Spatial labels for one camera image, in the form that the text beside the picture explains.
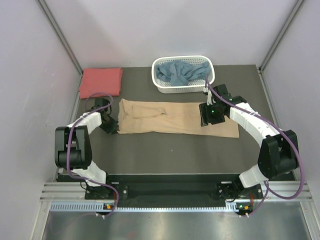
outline folded red towel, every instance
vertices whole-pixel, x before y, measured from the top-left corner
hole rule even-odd
[[[122,72],[122,68],[85,68],[79,87],[80,98],[86,99],[99,92],[119,96]]]

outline white plastic basket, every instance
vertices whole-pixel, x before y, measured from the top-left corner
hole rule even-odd
[[[202,92],[203,87],[205,86],[205,80],[203,79],[195,79],[189,81],[187,86],[171,86],[170,82],[162,81],[156,76],[156,66],[159,64],[163,64],[165,62],[171,62],[173,60],[181,60],[188,64],[198,65],[204,62],[209,62],[209,66],[211,71],[208,75],[208,80],[210,84],[212,84],[215,80],[215,70],[212,62],[209,58],[205,56],[171,56],[171,57],[161,57],[155,60],[152,64],[152,81],[154,85],[158,88],[161,93],[164,94],[180,94],[180,93],[194,93],[194,92]]]

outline wall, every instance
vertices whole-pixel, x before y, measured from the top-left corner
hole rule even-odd
[[[0,1],[0,239],[31,233],[79,74],[35,0]]]
[[[145,67],[205,55],[260,66],[295,0],[46,0],[80,65]]]
[[[283,129],[297,133],[306,179],[320,212],[320,1],[307,0],[264,72]]]

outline blue towel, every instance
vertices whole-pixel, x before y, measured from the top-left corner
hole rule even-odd
[[[205,79],[210,73],[209,62],[192,65],[181,60],[168,61],[155,66],[156,77],[171,86],[187,86],[190,80]]]

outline beige cloth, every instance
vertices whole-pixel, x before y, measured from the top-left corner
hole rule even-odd
[[[225,122],[201,127],[199,103],[128,101],[119,103],[119,134],[148,132],[238,138],[238,124]]]

